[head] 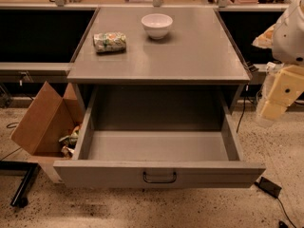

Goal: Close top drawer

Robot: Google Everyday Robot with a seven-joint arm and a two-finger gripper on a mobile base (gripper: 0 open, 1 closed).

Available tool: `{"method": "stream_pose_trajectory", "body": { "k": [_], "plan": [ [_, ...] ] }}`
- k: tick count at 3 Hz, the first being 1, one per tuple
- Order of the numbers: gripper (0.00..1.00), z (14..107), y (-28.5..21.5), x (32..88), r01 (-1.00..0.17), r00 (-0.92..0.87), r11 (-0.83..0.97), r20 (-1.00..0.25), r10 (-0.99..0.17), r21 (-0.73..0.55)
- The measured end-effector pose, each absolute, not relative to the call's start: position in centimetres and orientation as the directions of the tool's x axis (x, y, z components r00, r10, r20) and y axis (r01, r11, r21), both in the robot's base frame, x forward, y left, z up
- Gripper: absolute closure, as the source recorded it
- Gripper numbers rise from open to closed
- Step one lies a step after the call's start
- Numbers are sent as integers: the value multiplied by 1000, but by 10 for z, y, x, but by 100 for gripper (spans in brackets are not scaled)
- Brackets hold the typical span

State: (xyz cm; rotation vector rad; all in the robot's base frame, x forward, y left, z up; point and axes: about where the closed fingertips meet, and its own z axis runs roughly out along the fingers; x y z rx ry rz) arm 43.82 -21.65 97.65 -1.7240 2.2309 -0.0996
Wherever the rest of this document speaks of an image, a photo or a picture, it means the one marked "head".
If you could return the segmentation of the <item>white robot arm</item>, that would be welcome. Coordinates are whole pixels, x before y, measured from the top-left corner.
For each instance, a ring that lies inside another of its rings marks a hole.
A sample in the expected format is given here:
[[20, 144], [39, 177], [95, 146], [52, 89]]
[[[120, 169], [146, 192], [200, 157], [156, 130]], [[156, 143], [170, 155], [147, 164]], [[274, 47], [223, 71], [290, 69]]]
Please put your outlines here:
[[304, 0], [294, 0], [273, 26], [253, 42], [270, 48], [282, 66], [267, 65], [256, 121], [271, 126], [304, 92]]

